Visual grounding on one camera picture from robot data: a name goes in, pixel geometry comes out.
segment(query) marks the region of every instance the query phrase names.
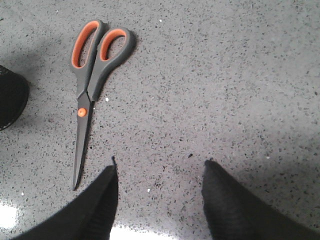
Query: scissor blade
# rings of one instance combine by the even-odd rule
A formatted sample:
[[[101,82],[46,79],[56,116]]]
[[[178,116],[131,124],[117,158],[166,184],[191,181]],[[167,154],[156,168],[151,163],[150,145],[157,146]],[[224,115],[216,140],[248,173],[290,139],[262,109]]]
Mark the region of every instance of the scissor blade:
[[[93,112],[93,103],[89,100],[86,92],[78,98],[78,109],[81,108],[86,109],[87,113],[85,116],[77,116],[77,134],[72,184],[73,190],[76,190],[80,183],[86,158],[90,124]]]

